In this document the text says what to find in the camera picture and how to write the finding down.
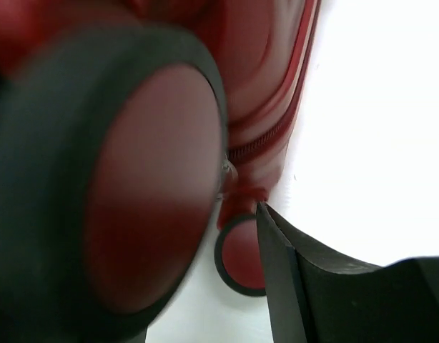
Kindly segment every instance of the white background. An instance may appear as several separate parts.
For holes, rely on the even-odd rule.
[[[270,203],[368,262],[439,254],[439,0],[323,0]],[[216,235],[147,343],[272,342],[266,299],[235,294],[217,275]]]

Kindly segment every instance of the black plastic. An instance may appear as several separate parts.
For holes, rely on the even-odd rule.
[[[145,330],[174,294],[179,284],[137,314],[107,311],[84,274],[82,227],[115,116],[154,71],[180,63],[212,85],[226,135],[214,60],[179,29],[84,29],[38,56],[0,98],[0,342],[122,342]]]
[[[439,342],[439,257],[368,264],[266,204],[257,230],[275,343]]]

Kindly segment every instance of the red suitcase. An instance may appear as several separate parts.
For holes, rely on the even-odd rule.
[[[219,272],[264,294],[255,204],[281,175],[318,8],[0,0],[0,342],[144,330],[219,190]]]

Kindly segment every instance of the zipper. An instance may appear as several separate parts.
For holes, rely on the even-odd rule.
[[[274,138],[278,136],[280,132],[284,131],[289,125],[291,125],[292,119],[296,115],[296,112],[290,111],[290,109],[292,109],[291,106],[288,111],[283,114],[282,118],[280,118],[280,120],[262,136],[259,136],[248,144],[230,149],[228,151],[228,157],[231,163],[241,164],[246,162],[256,154],[259,154],[261,151],[263,151],[265,147],[269,145],[269,143],[272,143]]]
[[[319,6],[320,6],[320,2],[317,1],[315,3],[314,18],[317,16],[317,13],[319,11]],[[256,138],[254,141],[251,141],[250,143],[244,144],[242,146],[238,146],[233,149],[229,149],[227,155],[232,164],[239,165],[251,160],[253,157],[259,155],[264,150],[266,150],[266,148],[272,145],[275,142],[275,140],[278,140],[279,137],[281,136],[280,135],[281,133],[285,132],[286,129],[290,128],[292,120],[297,115],[297,108],[298,108],[298,106],[295,106],[293,104],[293,101],[299,102],[299,99],[294,99],[294,97],[297,96],[298,98],[300,98],[301,96],[302,85],[304,84],[305,74],[307,73],[308,62],[310,60],[310,53],[312,51],[313,39],[315,36],[315,28],[313,26],[310,28],[309,35],[310,37],[308,39],[307,50],[304,59],[302,61],[302,68],[300,71],[299,80],[297,81],[297,86],[293,94],[293,100],[288,106],[288,109],[282,115],[279,121],[276,124],[274,124],[274,126],[272,126],[268,131],[266,131],[262,136],[259,136],[258,138]]]

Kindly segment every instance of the small wheel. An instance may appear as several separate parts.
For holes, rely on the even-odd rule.
[[[115,342],[149,325],[211,220],[225,103],[212,57],[178,29],[84,29],[30,63],[0,99],[11,334]]]
[[[266,295],[254,214],[224,225],[214,246],[214,262],[221,279],[234,291],[249,297]]]

